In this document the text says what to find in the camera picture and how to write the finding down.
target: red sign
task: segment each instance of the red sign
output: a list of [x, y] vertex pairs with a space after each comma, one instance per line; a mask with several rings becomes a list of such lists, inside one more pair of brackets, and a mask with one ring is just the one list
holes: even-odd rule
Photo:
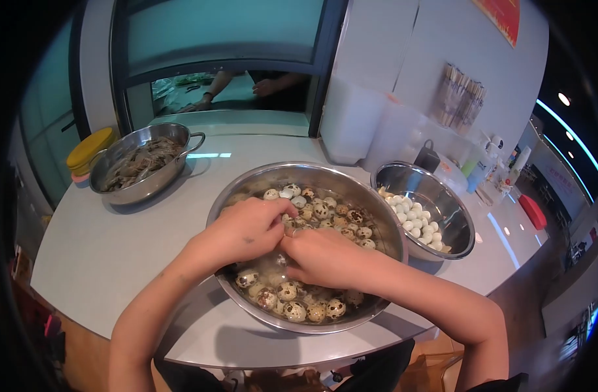
[[519, 0], [473, 0], [473, 3], [497, 26], [514, 48], [519, 35]]

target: ceiling light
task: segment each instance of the ceiling light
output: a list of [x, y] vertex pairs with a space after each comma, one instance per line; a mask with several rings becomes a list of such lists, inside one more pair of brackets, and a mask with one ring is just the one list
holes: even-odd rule
[[562, 101], [562, 103], [565, 104], [566, 106], [571, 105], [571, 101], [569, 101], [569, 98], [567, 98], [566, 95], [564, 95], [562, 93], [558, 93], [558, 98], [560, 98], [560, 100]]

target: white wall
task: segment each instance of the white wall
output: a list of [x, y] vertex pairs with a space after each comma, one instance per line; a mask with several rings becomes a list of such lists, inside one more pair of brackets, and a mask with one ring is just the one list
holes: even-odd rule
[[81, 27], [81, 92], [91, 132], [118, 129], [109, 76], [109, 38], [115, 0], [88, 0]]

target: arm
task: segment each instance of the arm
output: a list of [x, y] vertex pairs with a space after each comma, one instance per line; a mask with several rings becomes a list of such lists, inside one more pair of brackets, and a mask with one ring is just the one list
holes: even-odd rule
[[508, 377], [508, 339], [501, 309], [475, 292], [365, 250], [333, 229], [303, 230], [281, 247], [298, 266], [288, 276], [307, 284], [378, 295], [427, 318], [464, 344], [456, 391]]
[[274, 249], [284, 235], [279, 214], [297, 211], [288, 199], [240, 201], [185, 248], [122, 312], [111, 334], [109, 390], [153, 391], [151, 359], [184, 295], [216, 270]]

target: glass panel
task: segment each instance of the glass panel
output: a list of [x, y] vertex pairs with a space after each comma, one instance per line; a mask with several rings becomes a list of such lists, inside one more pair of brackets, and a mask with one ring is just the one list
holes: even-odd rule
[[171, 0], [129, 16], [129, 75], [218, 59], [309, 63], [323, 0]]

